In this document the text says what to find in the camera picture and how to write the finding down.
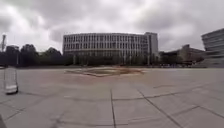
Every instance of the sky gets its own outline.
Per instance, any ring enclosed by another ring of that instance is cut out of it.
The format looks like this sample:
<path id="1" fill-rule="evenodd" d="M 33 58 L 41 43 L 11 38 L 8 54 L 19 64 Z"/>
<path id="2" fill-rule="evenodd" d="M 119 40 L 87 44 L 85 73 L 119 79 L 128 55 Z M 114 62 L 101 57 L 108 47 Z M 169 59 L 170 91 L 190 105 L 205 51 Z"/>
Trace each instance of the sky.
<path id="1" fill-rule="evenodd" d="M 8 45 L 61 51 L 72 33 L 158 33 L 159 51 L 185 44 L 204 49 L 201 35 L 224 27 L 223 0 L 0 0 L 0 34 Z"/>

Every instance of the distant building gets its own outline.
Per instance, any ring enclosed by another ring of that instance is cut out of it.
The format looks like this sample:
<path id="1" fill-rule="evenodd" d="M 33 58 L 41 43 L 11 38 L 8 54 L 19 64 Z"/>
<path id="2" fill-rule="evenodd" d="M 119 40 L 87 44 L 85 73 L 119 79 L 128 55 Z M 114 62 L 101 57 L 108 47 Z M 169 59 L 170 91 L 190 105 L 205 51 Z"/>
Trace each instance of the distant building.
<path id="1" fill-rule="evenodd" d="M 208 67 L 224 67 L 224 28 L 202 35 Z"/>
<path id="2" fill-rule="evenodd" d="M 110 64 L 150 64 L 158 57 L 156 33 L 83 33 L 65 35 L 63 54 L 72 54 L 74 64 L 89 64 L 92 61 Z"/>
<path id="3" fill-rule="evenodd" d="M 205 58 L 205 51 L 191 48 L 188 44 L 175 51 L 163 52 L 161 56 L 165 56 L 170 63 L 193 64 Z"/>

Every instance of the tree line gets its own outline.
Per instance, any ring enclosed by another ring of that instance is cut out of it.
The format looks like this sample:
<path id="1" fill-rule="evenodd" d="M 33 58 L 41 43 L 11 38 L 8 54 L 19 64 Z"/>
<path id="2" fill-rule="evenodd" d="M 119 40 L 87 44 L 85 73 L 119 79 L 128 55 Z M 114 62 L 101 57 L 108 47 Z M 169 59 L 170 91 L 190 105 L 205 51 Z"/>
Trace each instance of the tree line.
<path id="1" fill-rule="evenodd" d="M 14 46 L 7 46 L 5 52 L 0 52 L 1 66 L 48 66 L 72 65 L 71 55 L 62 55 L 55 48 L 38 53 L 32 44 L 24 45 L 20 50 Z"/>

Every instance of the tall building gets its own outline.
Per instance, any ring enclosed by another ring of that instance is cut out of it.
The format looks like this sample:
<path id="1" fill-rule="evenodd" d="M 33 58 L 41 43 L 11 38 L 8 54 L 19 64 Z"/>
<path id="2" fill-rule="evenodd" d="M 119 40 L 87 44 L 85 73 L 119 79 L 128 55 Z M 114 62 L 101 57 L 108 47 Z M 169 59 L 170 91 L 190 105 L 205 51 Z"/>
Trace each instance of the tall building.
<path id="1" fill-rule="evenodd" d="M 83 33 L 64 35 L 63 53 L 72 54 L 75 64 L 89 64 L 93 59 L 111 64 L 150 64 L 158 57 L 156 33 Z"/>
<path id="2" fill-rule="evenodd" d="M 224 67 L 224 29 L 202 35 L 208 67 Z"/>

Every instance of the paved plaza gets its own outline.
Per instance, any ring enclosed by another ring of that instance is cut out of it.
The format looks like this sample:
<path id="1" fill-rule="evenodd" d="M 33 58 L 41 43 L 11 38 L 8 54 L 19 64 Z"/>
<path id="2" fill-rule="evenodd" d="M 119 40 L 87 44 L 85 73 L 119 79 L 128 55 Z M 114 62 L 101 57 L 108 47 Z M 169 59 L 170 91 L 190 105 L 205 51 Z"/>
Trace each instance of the paved plaza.
<path id="1" fill-rule="evenodd" d="M 20 92 L 6 96 L 7 128 L 223 128 L 224 69 L 18 70 Z"/>

